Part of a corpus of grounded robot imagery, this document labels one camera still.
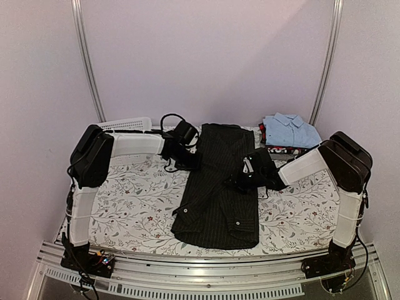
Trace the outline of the black pinstriped long sleeve shirt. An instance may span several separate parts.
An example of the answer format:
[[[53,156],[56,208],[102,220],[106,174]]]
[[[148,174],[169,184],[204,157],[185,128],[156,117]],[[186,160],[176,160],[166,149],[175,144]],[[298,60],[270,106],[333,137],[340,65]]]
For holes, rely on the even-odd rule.
[[[201,167],[191,172],[171,231],[201,248],[251,249],[259,244],[258,192],[241,194],[227,180],[255,149],[254,133],[238,125],[203,124],[196,146]]]

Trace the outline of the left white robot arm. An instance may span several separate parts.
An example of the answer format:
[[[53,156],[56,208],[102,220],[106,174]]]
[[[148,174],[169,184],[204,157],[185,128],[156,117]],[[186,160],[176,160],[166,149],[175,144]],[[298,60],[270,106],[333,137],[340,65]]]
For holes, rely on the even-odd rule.
[[[94,198],[108,176],[111,159],[130,155],[157,155],[174,161],[183,171],[198,170],[201,155],[192,152],[199,131],[184,118],[177,126],[143,131],[138,129],[103,129],[89,125],[71,154],[67,174],[71,187],[67,197],[68,225],[62,243],[69,252],[69,262],[79,271],[93,266],[92,256],[82,248],[89,246],[89,221]]]

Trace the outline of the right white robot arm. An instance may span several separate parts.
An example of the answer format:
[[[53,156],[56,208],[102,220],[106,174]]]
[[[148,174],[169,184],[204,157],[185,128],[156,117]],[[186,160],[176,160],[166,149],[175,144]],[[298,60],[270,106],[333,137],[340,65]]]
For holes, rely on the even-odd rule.
[[[371,178],[372,156],[342,131],[278,167],[268,150],[258,148],[244,156],[239,169],[225,184],[246,194],[257,188],[280,191],[324,171],[339,196],[339,211],[329,254],[323,267],[337,272],[348,260],[356,241],[358,226],[368,206],[367,186]]]

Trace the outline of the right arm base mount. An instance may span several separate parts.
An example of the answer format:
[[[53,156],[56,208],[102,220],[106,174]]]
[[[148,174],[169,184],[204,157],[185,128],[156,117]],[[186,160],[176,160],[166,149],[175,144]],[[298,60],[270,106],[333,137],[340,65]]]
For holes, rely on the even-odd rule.
[[[301,263],[301,271],[309,279],[350,270],[355,266],[352,252],[334,251],[304,259]]]

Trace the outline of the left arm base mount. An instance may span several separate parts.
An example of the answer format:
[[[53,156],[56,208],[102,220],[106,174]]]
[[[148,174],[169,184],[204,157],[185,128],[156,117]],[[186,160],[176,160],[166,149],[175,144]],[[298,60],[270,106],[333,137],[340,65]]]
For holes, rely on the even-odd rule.
[[[106,254],[103,250],[90,252],[88,244],[65,249],[61,266],[83,274],[102,278],[111,278],[115,265],[115,255]]]

